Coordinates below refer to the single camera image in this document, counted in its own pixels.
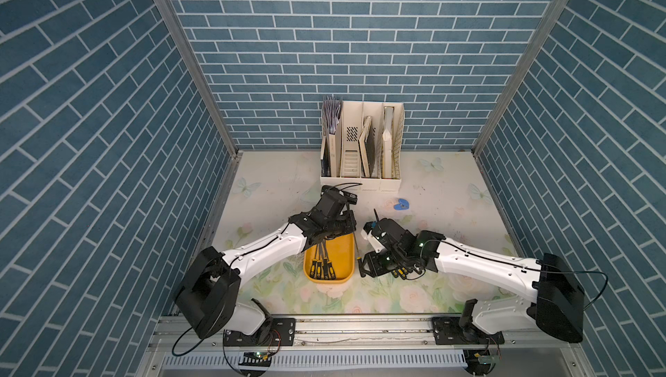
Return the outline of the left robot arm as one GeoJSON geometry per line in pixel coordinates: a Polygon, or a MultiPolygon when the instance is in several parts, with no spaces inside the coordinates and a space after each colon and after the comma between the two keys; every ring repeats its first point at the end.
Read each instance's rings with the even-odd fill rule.
{"type": "Polygon", "coordinates": [[[228,330],[263,342],[271,332],[272,316],[259,302],[238,302],[241,288],[287,257],[354,232],[357,222],[350,207],[356,203],[354,193],[323,186],[308,212],[289,217],[277,231],[236,249],[202,250],[173,294],[197,337],[205,340],[228,330]]]}

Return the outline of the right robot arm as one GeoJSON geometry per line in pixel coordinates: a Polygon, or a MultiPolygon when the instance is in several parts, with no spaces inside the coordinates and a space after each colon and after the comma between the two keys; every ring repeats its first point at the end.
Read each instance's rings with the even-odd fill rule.
{"type": "Polygon", "coordinates": [[[393,219],[368,222],[362,236],[372,246],[359,262],[362,276],[390,274],[406,280],[411,273],[432,271],[469,277],[512,293],[508,299],[466,301],[453,327],[465,343],[499,340],[502,332],[527,329],[563,342],[584,339],[584,289],[561,257],[503,256],[433,231],[414,235],[393,219]]]}

